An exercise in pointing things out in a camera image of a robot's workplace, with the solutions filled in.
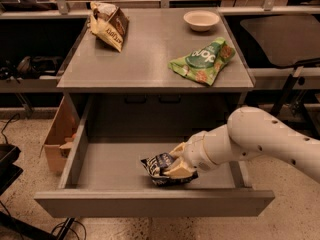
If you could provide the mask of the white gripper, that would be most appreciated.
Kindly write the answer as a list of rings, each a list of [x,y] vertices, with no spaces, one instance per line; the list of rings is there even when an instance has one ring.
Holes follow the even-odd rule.
[[[178,179],[191,177],[196,170],[200,173],[205,173],[217,169],[218,165],[210,160],[205,151],[205,134],[205,131],[196,133],[186,143],[182,142],[171,150],[169,154],[174,158],[179,158],[166,168],[163,174],[170,178]]]

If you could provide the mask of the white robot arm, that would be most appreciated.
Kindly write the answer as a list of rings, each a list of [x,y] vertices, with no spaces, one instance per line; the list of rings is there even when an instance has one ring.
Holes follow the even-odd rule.
[[[170,154],[201,171],[268,155],[320,182],[320,141],[255,107],[233,111],[226,124],[192,135]]]

